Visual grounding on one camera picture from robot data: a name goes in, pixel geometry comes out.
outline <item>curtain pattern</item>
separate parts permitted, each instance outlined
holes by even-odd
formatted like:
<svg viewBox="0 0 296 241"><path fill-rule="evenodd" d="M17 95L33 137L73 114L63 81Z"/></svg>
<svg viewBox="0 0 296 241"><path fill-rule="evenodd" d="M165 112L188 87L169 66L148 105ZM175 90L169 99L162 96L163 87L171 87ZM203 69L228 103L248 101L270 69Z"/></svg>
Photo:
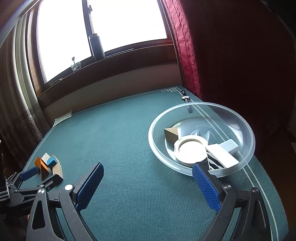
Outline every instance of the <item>curtain pattern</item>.
<svg viewBox="0 0 296 241"><path fill-rule="evenodd" d="M27 15L0 49L0 134L20 168L50 129L39 106L25 48Z"/></svg>

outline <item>blue gripper pad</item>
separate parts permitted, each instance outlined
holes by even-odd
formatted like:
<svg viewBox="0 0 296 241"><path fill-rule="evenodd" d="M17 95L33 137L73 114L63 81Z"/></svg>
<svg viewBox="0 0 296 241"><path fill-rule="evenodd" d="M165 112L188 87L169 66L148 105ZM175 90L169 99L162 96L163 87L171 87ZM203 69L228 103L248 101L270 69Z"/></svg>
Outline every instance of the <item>blue gripper pad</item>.
<svg viewBox="0 0 296 241"><path fill-rule="evenodd" d="M38 173L38 167L32 167L31 169L23 172L21 175L20 175L20 180L21 181L26 181L28 180L29 178L31 178L32 176L35 176L36 174Z"/></svg>
<svg viewBox="0 0 296 241"><path fill-rule="evenodd" d="M219 202L219 193L205 175L203 170L199 167L198 164L194 164L192 167L192 177L198 185L202 195L204 196L207 204L211 209L214 209L216 212L220 210L221 204Z"/></svg>
<svg viewBox="0 0 296 241"><path fill-rule="evenodd" d="M81 189L77 193L75 207L78 212L87 208L103 176L104 176L104 167L101 163L99 163L98 166L93 170L93 172L86 179L85 183L82 185Z"/></svg>

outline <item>screw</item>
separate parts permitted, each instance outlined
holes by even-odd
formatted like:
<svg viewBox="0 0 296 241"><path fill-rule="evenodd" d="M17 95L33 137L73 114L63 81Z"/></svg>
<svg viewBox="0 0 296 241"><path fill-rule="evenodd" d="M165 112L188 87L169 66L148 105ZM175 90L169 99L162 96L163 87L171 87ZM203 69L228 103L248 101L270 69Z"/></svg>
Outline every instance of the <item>screw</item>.
<svg viewBox="0 0 296 241"><path fill-rule="evenodd" d="M65 186L65 190L69 191L73 188L73 186L71 184L68 184Z"/></svg>
<svg viewBox="0 0 296 241"><path fill-rule="evenodd" d="M252 192L259 192L259 189L258 188L252 188Z"/></svg>
<svg viewBox="0 0 296 241"><path fill-rule="evenodd" d="M226 189L226 190L229 190L231 189L231 186L227 183L223 184L223 188Z"/></svg>
<svg viewBox="0 0 296 241"><path fill-rule="evenodd" d="M41 188L41 189L38 190L39 194L43 194L44 192L45 192L44 188Z"/></svg>

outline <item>table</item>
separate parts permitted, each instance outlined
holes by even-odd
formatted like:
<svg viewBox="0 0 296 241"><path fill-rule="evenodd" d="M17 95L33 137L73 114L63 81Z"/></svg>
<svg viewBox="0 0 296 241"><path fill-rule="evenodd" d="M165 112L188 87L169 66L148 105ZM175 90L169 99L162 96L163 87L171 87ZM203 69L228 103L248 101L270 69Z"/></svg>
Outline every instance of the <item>table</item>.
<svg viewBox="0 0 296 241"><path fill-rule="evenodd" d="M183 103L182 86L127 96L74 113L50 129L24 170L37 156L54 154L63 169L61 189L76 180L96 161L104 165L104 178L87 209L81 211L98 240L198 240L215 215L192 177L171 170L153 154L148 129L164 110ZM37 186L34 176L22 188ZM273 240L288 231L280 197L267 173L252 157L244 169L223 177L241 190L258 187L268 212ZM68 240L72 235L58 209ZM228 240L239 210L236 209L223 240Z"/></svg>

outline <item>clear bowl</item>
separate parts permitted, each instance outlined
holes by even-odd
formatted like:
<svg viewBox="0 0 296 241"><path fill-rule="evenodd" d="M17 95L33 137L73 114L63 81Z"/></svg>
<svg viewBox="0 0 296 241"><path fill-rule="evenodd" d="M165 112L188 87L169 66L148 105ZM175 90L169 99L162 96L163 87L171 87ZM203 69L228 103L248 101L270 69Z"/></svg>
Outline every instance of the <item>clear bowl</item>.
<svg viewBox="0 0 296 241"><path fill-rule="evenodd" d="M174 156L174 145L167 142L164 128L176 126L179 138L197 134L207 139L208 144L222 143L233 139L239 146L234 157L239 163L230 168L210 170L210 174L224 177L242 169L255 151L255 136L249 124L238 113L218 104L190 102L176 105L162 112L152 122L148 140L159 160L171 169L192 176L192 168L183 166Z"/></svg>

